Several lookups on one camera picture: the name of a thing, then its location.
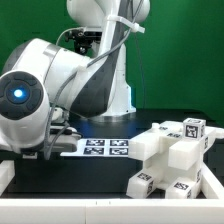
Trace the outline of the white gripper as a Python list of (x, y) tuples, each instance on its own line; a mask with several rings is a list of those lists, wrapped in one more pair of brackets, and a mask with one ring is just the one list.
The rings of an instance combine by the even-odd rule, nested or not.
[(44, 158), (49, 159), (52, 152), (75, 152), (77, 150), (77, 143), (81, 138), (82, 134), (73, 127), (68, 125), (51, 126), (47, 143), (42, 142), (30, 148), (22, 148), (21, 153), (31, 156), (42, 152)]

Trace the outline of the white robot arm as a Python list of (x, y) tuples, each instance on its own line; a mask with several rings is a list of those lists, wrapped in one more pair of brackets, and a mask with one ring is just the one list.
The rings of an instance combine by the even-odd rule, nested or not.
[(62, 133), (52, 134), (53, 114), (62, 108), (83, 118), (130, 116), (131, 88), (126, 83), (126, 47), (150, 10), (150, 0), (67, 0), (79, 26), (69, 31), (73, 51), (42, 39), (17, 47), (0, 75), (0, 150), (50, 157), (55, 144), (75, 147)]

